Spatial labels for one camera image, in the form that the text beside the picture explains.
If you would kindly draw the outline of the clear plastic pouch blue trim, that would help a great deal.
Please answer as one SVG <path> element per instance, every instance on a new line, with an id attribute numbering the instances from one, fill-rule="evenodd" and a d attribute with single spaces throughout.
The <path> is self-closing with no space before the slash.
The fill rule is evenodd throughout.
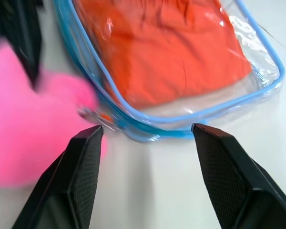
<path id="1" fill-rule="evenodd" d="M 277 91 L 284 66 L 242 0 L 219 0 L 252 71 L 242 80 L 202 95 L 135 109 L 119 93 L 86 32 L 74 0 L 53 0 L 65 47 L 82 75 L 96 88 L 101 108 L 91 116 L 139 142 L 191 138 L 192 123 L 222 123 L 245 113 Z"/>

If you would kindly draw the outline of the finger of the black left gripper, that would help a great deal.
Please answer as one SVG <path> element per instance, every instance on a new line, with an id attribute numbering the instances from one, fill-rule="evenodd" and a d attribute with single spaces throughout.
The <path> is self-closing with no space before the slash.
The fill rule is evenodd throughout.
<path id="1" fill-rule="evenodd" d="M 0 0 L 0 38 L 13 47 L 32 86 L 40 70 L 41 28 L 37 8 L 42 0 Z"/>

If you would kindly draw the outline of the orange cloth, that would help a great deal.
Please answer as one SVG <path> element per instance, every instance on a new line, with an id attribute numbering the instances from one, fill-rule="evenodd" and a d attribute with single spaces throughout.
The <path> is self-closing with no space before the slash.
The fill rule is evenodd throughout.
<path id="1" fill-rule="evenodd" d="M 135 109 L 213 92 L 252 71 L 219 0 L 74 0 L 74 6 Z"/>

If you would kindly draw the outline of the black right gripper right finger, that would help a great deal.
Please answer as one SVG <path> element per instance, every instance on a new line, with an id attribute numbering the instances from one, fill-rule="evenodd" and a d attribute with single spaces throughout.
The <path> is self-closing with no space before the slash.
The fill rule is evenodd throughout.
<path id="1" fill-rule="evenodd" d="M 193 124 L 200 167 L 221 229 L 286 229 L 286 195 L 236 138 Z"/>

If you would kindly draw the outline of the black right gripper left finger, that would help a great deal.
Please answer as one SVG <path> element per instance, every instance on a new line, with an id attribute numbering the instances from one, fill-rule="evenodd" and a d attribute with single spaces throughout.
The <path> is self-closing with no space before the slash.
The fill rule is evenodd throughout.
<path id="1" fill-rule="evenodd" d="M 89 229 L 103 126 L 79 132 L 44 171 L 11 229 Z"/>

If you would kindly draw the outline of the pink fluffy cloth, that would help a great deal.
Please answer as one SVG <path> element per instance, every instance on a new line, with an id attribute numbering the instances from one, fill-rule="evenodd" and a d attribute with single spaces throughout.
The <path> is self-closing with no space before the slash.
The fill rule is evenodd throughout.
<path id="1" fill-rule="evenodd" d="M 79 76 L 42 70 L 32 86 L 0 39 L 0 187 L 35 183 L 72 137 L 94 126 L 82 113 L 97 107 L 95 90 Z"/>

